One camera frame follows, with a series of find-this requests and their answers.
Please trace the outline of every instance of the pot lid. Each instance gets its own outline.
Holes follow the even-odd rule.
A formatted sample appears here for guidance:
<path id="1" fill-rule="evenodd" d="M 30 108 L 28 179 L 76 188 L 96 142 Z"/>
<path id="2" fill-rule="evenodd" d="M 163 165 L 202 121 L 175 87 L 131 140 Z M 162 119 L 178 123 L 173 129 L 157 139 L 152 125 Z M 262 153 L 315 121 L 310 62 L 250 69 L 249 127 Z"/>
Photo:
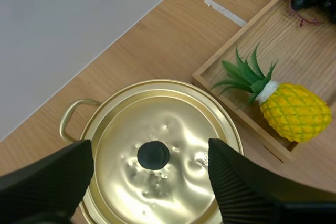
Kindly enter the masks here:
<path id="1" fill-rule="evenodd" d="M 151 80 L 105 101 L 81 139 L 95 175 L 81 204 L 90 223 L 221 223 L 208 177 L 208 139 L 242 153 L 221 106 L 183 82 Z"/>

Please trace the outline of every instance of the wooden tray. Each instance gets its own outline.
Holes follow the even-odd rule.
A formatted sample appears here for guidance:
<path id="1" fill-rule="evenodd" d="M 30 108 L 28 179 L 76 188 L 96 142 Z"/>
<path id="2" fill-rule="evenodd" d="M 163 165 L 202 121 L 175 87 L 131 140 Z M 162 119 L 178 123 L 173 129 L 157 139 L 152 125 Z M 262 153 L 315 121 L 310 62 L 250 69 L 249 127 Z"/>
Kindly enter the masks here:
<path id="1" fill-rule="evenodd" d="M 327 21 L 318 10 L 303 13 Z M 322 97 L 329 106 L 335 104 L 336 25 L 305 23 L 300 27 L 299 24 L 298 17 L 288 14 L 288 0 L 272 0 L 192 77 L 196 86 L 214 95 L 233 119 L 252 129 L 250 132 L 256 133 L 260 143 L 283 162 L 293 160 L 302 144 L 279 136 L 263 117 L 259 106 L 237 109 L 247 101 L 248 93 L 233 90 L 219 96 L 223 87 L 214 90 L 211 87 L 227 78 L 222 60 L 235 61 L 236 45 L 240 56 L 246 58 L 260 42 L 257 57 L 263 72 L 268 71 L 272 62 L 278 61 L 273 80 L 302 84 Z"/>

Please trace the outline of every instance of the white panel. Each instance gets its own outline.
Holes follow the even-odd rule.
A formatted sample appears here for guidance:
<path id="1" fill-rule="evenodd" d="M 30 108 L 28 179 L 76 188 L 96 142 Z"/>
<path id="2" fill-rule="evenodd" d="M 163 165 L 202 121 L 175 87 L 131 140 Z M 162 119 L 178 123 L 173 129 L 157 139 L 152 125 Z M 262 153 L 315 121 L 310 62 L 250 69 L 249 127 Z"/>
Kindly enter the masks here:
<path id="1" fill-rule="evenodd" d="M 0 139 L 161 0 L 0 0 Z"/>

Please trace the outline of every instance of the yellow pineapple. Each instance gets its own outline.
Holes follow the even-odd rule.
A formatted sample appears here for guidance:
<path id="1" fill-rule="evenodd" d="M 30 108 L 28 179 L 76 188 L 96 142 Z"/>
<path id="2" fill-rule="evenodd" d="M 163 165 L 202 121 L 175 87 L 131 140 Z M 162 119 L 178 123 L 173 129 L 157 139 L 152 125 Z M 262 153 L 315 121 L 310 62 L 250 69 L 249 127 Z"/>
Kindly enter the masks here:
<path id="1" fill-rule="evenodd" d="M 257 48 L 251 56 L 251 66 L 243 61 L 236 48 L 237 64 L 222 61 L 231 78 L 220 81 L 213 88 L 228 85 L 252 94 L 248 104 L 257 100 L 269 124 L 280 136 L 290 141 L 306 142 L 321 133 L 331 122 L 331 110 L 316 94 L 301 85 L 271 81 L 276 63 L 265 76 L 257 62 Z"/>

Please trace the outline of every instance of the black lid knob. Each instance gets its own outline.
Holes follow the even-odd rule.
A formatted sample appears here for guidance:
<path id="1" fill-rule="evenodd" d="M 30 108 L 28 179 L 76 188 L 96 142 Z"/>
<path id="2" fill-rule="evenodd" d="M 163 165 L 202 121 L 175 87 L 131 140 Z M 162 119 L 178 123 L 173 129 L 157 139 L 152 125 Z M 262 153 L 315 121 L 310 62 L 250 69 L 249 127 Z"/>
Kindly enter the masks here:
<path id="1" fill-rule="evenodd" d="M 159 170 L 169 161 L 167 146 L 159 141 L 144 143 L 138 150 L 138 161 L 146 169 Z"/>

